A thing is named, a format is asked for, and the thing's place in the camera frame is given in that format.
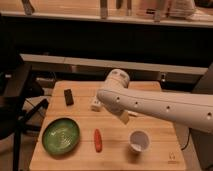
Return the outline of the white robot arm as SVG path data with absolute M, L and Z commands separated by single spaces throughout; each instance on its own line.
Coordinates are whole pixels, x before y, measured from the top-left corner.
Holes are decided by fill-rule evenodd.
M 112 114 L 128 110 L 213 133 L 213 95 L 134 90 L 129 82 L 125 71 L 113 69 L 97 90 L 98 100 Z

